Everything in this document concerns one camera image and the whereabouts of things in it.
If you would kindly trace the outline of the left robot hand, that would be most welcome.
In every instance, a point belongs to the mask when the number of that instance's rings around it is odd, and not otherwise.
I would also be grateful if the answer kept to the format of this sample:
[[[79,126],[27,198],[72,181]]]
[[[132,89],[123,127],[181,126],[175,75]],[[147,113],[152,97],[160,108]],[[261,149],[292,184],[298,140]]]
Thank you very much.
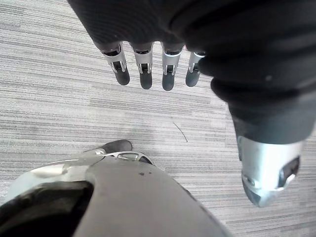
[[[105,54],[113,43],[184,44],[229,107],[242,184],[258,207],[297,175],[316,122],[313,0],[72,0]]]

